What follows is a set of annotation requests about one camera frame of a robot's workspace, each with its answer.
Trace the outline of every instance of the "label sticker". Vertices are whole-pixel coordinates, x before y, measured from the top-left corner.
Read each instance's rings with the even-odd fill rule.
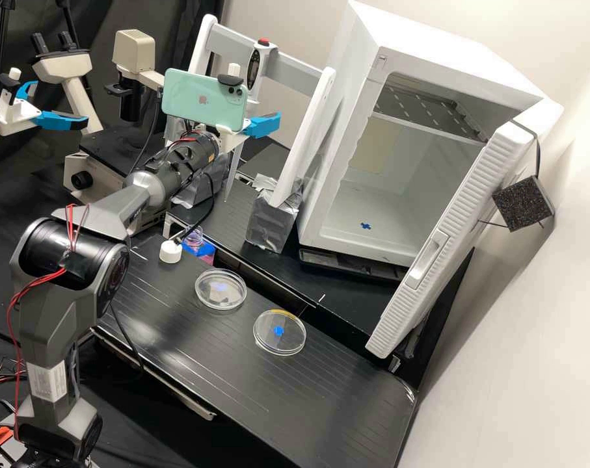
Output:
[[[56,402],[67,394],[65,362],[61,361],[51,369],[26,362],[30,391],[36,398]]]

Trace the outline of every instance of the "small vial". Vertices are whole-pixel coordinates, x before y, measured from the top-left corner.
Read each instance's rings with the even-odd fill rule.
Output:
[[[208,265],[213,265],[215,262],[216,249],[214,245],[204,240],[204,230],[201,226],[197,226],[193,232],[184,238],[182,248]]]

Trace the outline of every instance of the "white cap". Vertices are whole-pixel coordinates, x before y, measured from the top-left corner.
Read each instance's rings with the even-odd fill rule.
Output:
[[[11,67],[11,69],[8,71],[8,76],[17,80],[21,77],[21,70],[19,68]]]
[[[173,240],[166,240],[160,245],[160,260],[165,263],[177,263],[182,258],[182,245]]]
[[[239,64],[231,63],[228,67],[228,75],[240,76],[241,75],[241,66]]]

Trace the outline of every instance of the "white wall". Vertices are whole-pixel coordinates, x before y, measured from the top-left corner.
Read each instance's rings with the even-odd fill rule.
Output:
[[[554,229],[485,315],[476,298],[445,329],[400,468],[590,468],[590,80],[579,91]]]
[[[364,0],[412,20],[483,42],[509,60],[564,107],[590,67],[590,0]],[[346,0],[228,0],[223,23],[323,67]],[[275,138],[291,145],[307,99],[263,84],[261,111],[283,112]],[[559,153],[569,142],[564,143]]]

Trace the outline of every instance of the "fridge shelf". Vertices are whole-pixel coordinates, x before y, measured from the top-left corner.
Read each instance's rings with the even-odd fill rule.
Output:
[[[384,85],[373,116],[469,144],[487,143],[479,126],[457,102],[395,84]]]

